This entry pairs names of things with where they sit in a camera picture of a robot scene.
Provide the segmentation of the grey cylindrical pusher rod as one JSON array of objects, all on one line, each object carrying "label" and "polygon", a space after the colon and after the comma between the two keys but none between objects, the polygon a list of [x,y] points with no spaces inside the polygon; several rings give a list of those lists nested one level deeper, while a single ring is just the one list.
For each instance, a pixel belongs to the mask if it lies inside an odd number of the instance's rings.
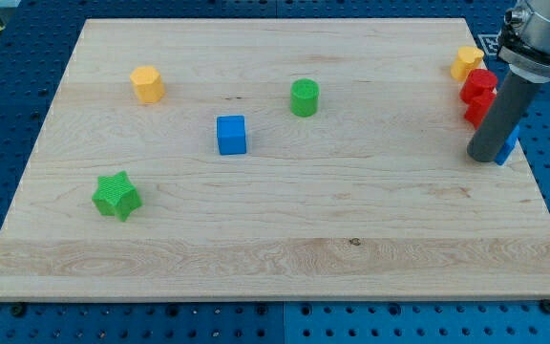
[{"label": "grey cylindrical pusher rod", "polygon": [[511,69],[467,146],[475,161],[491,162],[519,124],[523,114],[539,91],[539,75]]}]

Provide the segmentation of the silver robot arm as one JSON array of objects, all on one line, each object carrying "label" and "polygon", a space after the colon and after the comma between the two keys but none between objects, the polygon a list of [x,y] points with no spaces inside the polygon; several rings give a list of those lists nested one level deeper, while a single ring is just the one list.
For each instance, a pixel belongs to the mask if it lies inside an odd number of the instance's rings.
[{"label": "silver robot arm", "polygon": [[509,65],[494,102],[467,145],[475,161],[494,161],[540,87],[550,82],[550,0],[518,0],[503,19],[497,57]]}]

